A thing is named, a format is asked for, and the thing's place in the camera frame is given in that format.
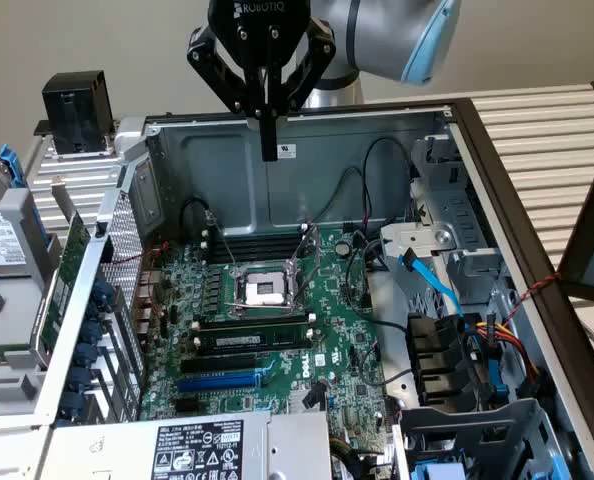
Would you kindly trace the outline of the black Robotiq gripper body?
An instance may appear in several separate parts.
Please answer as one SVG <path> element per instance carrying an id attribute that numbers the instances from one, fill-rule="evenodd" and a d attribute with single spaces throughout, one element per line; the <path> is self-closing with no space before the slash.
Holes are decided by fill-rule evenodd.
<path id="1" fill-rule="evenodd" d="M 242 70 L 281 75 L 310 22 L 308 1 L 211 1 L 208 24 Z"/>

